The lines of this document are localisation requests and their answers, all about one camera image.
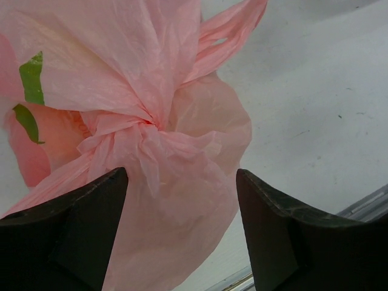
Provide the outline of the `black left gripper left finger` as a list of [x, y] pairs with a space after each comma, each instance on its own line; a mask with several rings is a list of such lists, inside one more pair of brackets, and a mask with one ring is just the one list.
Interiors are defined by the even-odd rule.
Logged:
[[124, 205], [120, 167], [1, 219], [1, 290], [101, 290]]

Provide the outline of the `pink plastic bag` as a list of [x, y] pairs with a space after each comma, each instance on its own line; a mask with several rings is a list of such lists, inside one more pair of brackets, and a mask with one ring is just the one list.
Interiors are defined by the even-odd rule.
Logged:
[[104, 290], [172, 290], [233, 221], [251, 120], [217, 69], [266, 1], [2, 1], [1, 118], [29, 193], [129, 176]]

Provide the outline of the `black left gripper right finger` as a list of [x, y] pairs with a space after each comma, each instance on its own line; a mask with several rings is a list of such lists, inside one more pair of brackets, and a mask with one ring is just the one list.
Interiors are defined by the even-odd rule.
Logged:
[[236, 186], [256, 290], [387, 289], [387, 214], [327, 213], [243, 169]]

